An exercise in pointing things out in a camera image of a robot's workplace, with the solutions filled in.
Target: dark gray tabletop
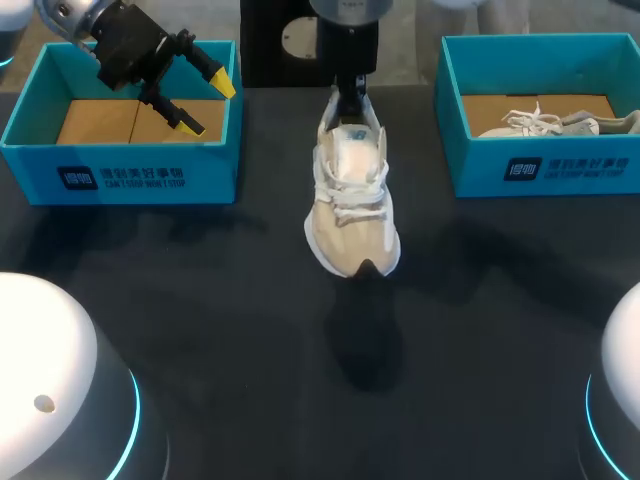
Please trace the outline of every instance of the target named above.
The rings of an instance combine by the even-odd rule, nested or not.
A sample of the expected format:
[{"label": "dark gray tabletop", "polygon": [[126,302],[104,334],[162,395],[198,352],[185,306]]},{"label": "dark gray tabletop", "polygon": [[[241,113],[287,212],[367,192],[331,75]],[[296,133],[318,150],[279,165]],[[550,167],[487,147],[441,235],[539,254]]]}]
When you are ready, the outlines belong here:
[{"label": "dark gray tabletop", "polygon": [[456,200],[430,90],[371,98],[403,242],[386,281],[332,277],[303,235],[325,90],[247,92],[234,206],[30,208],[2,164],[0,269],[85,306],[157,399],[171,478],[578,479],[640,197]]}]

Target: sneaker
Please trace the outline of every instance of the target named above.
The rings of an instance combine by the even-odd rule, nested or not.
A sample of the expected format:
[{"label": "sneaker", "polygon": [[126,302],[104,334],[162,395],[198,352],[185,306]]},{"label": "sneaker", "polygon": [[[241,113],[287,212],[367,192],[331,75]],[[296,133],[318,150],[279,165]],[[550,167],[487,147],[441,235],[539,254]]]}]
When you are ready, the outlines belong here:
[{"label": "sneaker", "polygon": [[[340,123],[339,96],[334,91],[318,127],[315,201],[304,223],[307,242],[320,264],[335,275],[352,277],[369,260],[386,276],[400,260],[386,185],[386,132],[366,95],[364,124]],[[330,129],[333,123],[337,126]]]},{"label": "sneaker", "polygon": [[598,124],[602,134],[638,134],[640,133],[640,110],[631,112],[625,118],[602,118],[591,115],[589,112],[578,112],[562,119],[565,128],[582,123],[585,119],[593,120]]},{"label": "sneaker", "polygon": [[511,110],[503,119],[508,127],[494,128],[480,135],[488,137],[545,137],[545,136],[582,136],[599,135],[600,127],[592,116],[585,116],[566,126],[560,117],[540,112],[537,104],[533,113]]}]

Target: white dome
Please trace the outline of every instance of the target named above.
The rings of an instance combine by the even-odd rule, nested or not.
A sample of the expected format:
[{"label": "white dome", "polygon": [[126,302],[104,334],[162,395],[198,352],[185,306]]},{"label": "white dome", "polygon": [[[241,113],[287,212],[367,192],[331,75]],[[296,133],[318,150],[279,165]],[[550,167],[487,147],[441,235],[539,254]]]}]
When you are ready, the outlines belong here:
[{"label": "white dome", "polygon": [[640,284],[611,314],[602,340],[602,363],[613,395],[640,429]]},{"label": "white dome", "polygon": [[62,435],[89,391],[96,332],[82,306],[39,278],[0,273],[0,478]]},{"label": "white dome", "polygon": [[22,30],[33,16],[33,0],[0,0],[0,32]]}]

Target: teal box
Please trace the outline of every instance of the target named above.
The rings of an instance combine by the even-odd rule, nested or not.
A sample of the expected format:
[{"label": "teal box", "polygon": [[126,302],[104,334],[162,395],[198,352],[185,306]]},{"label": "teal box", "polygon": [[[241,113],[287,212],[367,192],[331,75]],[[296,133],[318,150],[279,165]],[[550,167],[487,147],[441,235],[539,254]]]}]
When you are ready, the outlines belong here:
[{"label": "teal box", "polygon": [[[75,99],[136,99],[139,88],[113,92],[98,63],[68,43],[43,47],[0,149],[31,205],[228,204],[235,199],[243,90],[235,42],[196,42],[224,64],[236,95],[226,100],[220,142],[56,145]],[[161,82],[168,98],[223,100],[184,57]]]},{"label": "teal box", "polygon": [[628,34],[443,39],[435,107],[456,196],[640,192],[640,135],[471,137],[462,95],[545,94],[604,94],[627,116],[640,109],[638,46]]}]

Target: glowing blue light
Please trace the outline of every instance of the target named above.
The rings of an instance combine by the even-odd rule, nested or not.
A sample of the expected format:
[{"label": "glowing blue light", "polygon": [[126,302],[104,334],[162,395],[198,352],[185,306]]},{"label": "glowing blue light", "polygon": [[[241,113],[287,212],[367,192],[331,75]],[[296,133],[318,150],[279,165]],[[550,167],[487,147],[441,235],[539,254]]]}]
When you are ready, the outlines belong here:
[{"label": "glowing blue light", "polygon": [[609,465],[611,465],[611,468],[613,468],[618,473],[618,475],[620,475],[624,480],[630,480],[629,477],[627,477],[624,473],[622,473],[622,470],[618,468],[618,466],[614,463],[614,461],[611,460],[611,457],[609,456],[609,454],[606,452],[606,450],[600,443],[600,439],[598,439],[598,435],[596,435],[596,430],[595,428],[593,428],[593,423],[591,422],[591,413],[589,411],[589,387],[591,387],[591,377],[589,377],[589,381],[587,382],[587,395],[585,400],[585,404],[587,406],[587,421],[589,422],[591,435],[593,435],[593,439],[596,441],[596,445],[598,445],[598,448],[602,452],[602,455],[604,456],[604,458],[606,458],[607,462],[609,462]]},{"label": "glowing blue light", "polygon": [[133,444],[136,441],[136,435],[138,434],[138,426],[140,425],[140,392],[138,391],[138,384],[136,383],[136,379],[133,376],[133,373],[131,373],[131,379],[133,380],[133,388],[136,391],[136,416],[133,420],[133,429],[131,430],[131,437],[129,437],[129,442],[125,447],[124,452],[122,452],[122,456],[120,457],[116,468],[113,469],[113,472],[111,472],[111,475],[107,477],[107,480],[114,480],[114,478],[118,476],[120,470],[122,470],[122,467],[127,461],[129,454],[131,453]]}]

